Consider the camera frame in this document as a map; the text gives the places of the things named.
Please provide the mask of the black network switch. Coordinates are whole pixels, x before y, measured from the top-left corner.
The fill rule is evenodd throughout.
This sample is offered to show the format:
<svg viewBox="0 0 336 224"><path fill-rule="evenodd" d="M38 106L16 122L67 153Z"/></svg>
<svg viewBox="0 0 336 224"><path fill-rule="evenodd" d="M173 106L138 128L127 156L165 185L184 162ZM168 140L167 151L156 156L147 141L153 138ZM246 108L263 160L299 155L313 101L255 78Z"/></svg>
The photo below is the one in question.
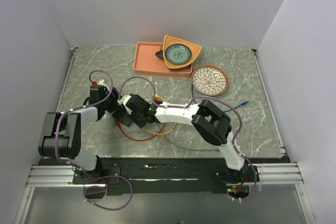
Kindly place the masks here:
<svg viewBox="0 0 336 224"><path fill-rule="evenodd" d="M127 127L134 123L124 105L117 104L113 109L112 117Z"/></svg>

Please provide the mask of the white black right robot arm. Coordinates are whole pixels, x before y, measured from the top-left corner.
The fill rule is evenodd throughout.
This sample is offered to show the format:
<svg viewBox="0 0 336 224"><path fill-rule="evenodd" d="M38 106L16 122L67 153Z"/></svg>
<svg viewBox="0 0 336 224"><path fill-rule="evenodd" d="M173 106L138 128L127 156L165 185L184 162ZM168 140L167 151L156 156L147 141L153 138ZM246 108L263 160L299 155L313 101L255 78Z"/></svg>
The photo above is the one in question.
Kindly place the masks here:
<svg viewBox="0 0 336 224"><path fill-rule="evenodd" d="M218 148L223 155L230 177L241 181L248 175L248 161L236 143L236 136L242 129L240 114L229 104L206 96L197 104L170 104L167 102L148 103L139 95L131 94L122 97L118 103L122 105L131 120L140 128L152 123L179 123L192 125L203 140ZM230 117L217 107L217 101L230 108L239 120L239 127L233 133Z"/></svg>

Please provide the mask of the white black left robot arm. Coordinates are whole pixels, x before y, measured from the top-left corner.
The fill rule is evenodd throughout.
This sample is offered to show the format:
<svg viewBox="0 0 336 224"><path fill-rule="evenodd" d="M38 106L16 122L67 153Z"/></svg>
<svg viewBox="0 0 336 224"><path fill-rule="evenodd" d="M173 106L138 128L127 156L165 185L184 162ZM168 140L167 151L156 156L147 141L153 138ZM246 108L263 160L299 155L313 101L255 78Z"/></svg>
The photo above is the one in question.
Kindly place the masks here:
<svg viewBox="0 0 336 224"><path fill-rule="evenodd" d="M83 106L70 113L48 112L45 116L38 151L42 157L56 158L62 162L85 170L92 183L103 179L104 170L100 157L89 153L81 143L82 128L99 121L106 112L120 108L116 88L108 90L101 84L90 87L90 95Z"/></svg>

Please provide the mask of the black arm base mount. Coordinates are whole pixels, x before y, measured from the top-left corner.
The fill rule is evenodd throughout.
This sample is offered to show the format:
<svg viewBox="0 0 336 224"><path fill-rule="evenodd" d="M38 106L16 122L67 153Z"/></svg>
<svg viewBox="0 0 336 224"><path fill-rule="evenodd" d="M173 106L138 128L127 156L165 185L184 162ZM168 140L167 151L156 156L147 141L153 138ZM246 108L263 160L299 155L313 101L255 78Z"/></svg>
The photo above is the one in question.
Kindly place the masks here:
<svg viewBox="0 0 336 224"><path fill-rule="evenodd" d="M260 181L256 166L246 163L242 170L231 170L223 158L102 158L90 178L72 171L72 184L87 188L90 199L130 192L226 194L229 184Z"/></svg>

